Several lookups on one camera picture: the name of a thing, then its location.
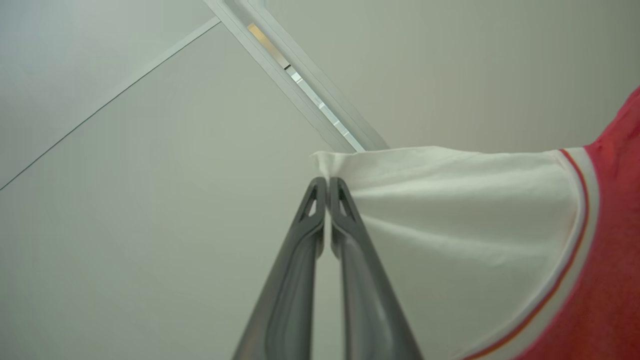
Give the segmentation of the red and white jersey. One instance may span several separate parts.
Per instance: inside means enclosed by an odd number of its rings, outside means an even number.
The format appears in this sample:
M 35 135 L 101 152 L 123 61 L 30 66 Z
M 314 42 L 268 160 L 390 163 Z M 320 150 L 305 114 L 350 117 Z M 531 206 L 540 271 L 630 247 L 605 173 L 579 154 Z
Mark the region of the red and white jersey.
M 316 152 L 428 360 L 640 360 L 640 86 L 594 142 Z

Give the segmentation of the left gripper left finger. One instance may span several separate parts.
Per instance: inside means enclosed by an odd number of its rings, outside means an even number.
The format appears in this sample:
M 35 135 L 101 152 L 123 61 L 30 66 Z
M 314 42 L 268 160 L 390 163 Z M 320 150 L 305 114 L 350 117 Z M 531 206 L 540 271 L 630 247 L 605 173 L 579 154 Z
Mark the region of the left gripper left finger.
M 323 251 L 327 182 L 311 180 L 232 360 L 311 360 L 316 261 Z

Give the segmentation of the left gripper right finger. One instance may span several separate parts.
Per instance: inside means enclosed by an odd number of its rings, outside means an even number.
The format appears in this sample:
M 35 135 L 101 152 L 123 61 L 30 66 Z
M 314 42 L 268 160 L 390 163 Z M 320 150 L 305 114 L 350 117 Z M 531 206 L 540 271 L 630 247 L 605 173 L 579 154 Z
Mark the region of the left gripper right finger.
M 424 360 L 343 178 L 329 180 L 329 214 L 342 276 L 345 360 Z

